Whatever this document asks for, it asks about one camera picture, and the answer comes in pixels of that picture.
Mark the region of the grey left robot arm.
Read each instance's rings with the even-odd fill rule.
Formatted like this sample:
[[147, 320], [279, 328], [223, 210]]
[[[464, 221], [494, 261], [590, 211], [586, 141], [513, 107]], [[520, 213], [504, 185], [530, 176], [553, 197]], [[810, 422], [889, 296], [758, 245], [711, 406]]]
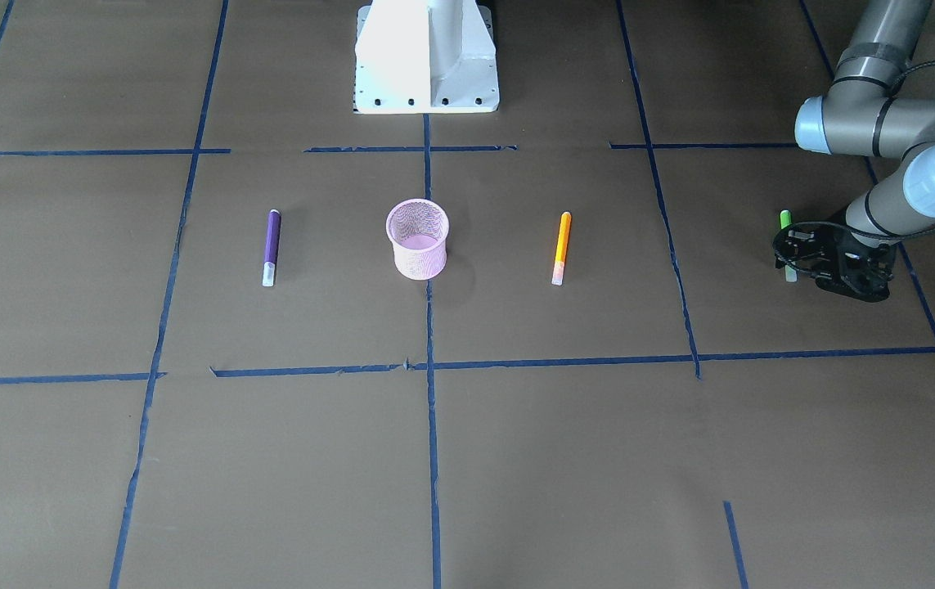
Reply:
[[871, 1], [834, 81], [796, 117], [800, 148], [829, 155], [894, 158], [898, 169], [822, 223], [797, 223], [776, 239], [780, 266], [830, 292], [865, 302], [888, 298], [897, 245], [935, 231], [935, 98], [902, 98], [931, 4]]

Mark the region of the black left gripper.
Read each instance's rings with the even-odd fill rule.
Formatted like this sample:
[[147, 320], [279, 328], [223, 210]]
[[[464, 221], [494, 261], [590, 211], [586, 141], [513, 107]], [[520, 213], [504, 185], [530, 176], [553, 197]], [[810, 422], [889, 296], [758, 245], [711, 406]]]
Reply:
[[890, 297], [897, 247], [860, 242], [844, 225], [822, 223], [815, 231], [817, 263], [811, 271], [822, 290], [867, 303]]

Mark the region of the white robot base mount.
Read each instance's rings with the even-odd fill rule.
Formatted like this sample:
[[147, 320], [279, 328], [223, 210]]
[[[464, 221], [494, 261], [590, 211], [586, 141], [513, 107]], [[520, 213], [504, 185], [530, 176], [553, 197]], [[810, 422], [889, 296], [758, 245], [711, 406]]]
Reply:
[[491, 113], [501, 101], [489, 1], [372, 1], [357, 11], [360, 115]]

